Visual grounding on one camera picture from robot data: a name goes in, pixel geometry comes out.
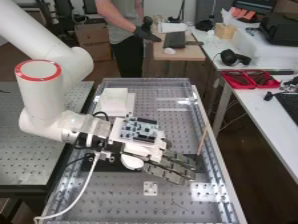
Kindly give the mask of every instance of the glove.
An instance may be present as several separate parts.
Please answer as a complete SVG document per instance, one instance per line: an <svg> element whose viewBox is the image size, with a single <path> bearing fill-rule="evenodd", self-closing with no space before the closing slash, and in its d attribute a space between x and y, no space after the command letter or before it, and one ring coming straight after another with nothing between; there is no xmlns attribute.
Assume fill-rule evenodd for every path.
<svg viewBox="0 0 298 224"><path fill-rule="evenodd" d="M152 34L152 32L146 32L137 26L134 35L145 40L150 40L152 42L161 42L161 38Z"/></svg>

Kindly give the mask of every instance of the perforated metal surface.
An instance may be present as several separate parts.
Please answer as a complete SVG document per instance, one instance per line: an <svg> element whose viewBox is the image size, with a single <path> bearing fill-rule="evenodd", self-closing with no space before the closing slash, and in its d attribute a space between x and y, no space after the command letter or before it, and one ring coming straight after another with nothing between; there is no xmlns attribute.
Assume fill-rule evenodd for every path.
<svg viewBox="0 0 298 224"><path fill-rule="evenodd" d="M80 189L81 181L73 187ZM144 196L144 182L157 181L158 196ZM214 193L205 175L183 187L144 174L96 173L88 191L64 220L106 222L217 222Z"/></svg>
<svg viewBox="0 0 298 224"><path fill-rule="evenodd" d="M66 94L66 108L80 112L93 82L80 83ZM17 83L0 83L0 186L45 185L64 144L20 131L24 108Z"/></svg>
<svg viewBox="0 0 298 224"><path fill-rule="evenodd" d="M205 125L187 79L108 79L97 95L109 87L129 88L129 92L136 93L134 116L158 121L166 138L173 142L174 151L195 154ZM98 97L94 98L90 113L97 101ZM70 160L82 155L84 152L74 152ZM175 186L145 173L94 173L74 208L56 221L76 224L237 223L209 137L202 158L205 169L199 172L206 173L197 173L195 181L185 186ZM80 171L78 162L65 171L44 215L68 207L85 178L86 173ZM145 181L158 183L157 197L144 196Z"/></svg>

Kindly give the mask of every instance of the person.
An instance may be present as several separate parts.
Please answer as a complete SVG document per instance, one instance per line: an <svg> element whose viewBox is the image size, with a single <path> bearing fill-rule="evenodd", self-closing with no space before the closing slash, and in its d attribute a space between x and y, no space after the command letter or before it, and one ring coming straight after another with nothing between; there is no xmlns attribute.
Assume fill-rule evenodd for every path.
<svg viewBox="0 0 298 224"><path fill-rule="evenodd" d="M142 0L96 0L98 14L109 26L109 41L121 77L142 76L144 39L159 42L150 31L141 29Z"/></svg>

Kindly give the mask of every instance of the circuit board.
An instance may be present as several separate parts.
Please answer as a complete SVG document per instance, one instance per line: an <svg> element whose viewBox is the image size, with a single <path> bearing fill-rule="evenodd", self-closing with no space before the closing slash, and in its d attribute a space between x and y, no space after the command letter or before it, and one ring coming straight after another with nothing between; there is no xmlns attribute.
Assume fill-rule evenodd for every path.
<svg viewBox="0 0 298 224"><path fill-rule="evenodd" d="M156 142L157 132L157 121L126 117L120 137L153 144Z"/></svg>

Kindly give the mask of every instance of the black pants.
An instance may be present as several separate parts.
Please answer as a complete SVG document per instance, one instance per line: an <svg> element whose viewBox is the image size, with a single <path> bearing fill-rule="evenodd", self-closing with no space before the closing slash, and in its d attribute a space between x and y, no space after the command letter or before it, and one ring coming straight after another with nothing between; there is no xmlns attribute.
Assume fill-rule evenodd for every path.
<svg viewBox="0 0 298 224"><path fill-rule="evenodd" d="M118 44L112 44L122 78L142 77L144 43L138 37L129 37Z"/></svg>

